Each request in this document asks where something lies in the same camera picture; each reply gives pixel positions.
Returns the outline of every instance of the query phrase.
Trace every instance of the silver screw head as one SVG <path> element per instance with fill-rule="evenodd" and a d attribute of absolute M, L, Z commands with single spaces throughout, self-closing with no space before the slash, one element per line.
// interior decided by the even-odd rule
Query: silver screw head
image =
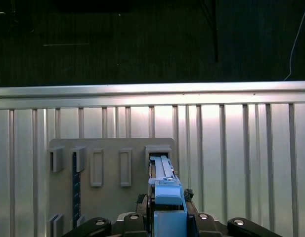
<path fill-rule="evenodd" d="M 101 226 L 101 225 L 104 225 L 104 224 L 105 224 L 105 222 L 103 222 L 103 221 L 97 221 L 97 222 L 96 222 L 96 225 L 97 225 L 97 226 Z"/>
<path fill-rule="evenodd" d="M 205 215 L 205 214 L 200 214 L 200 218 L 201 218 L 202 220 L 206 220 L 206 219 L 208 218 L 208 216 Z"/>
<path fill-rule="evenodd" d="M 238 226 L 243 226 L 245 224 L 242 220 L 234 220 L 234 223 L 236 223 Z"/>
<path fill-rule="evenodd" d="M 136 219 L 138 219 L 138 216 L 137 215 L 133 215 L 133 216 L 131 216 L 131 219 L 132 220 L 136 220 Z"/>

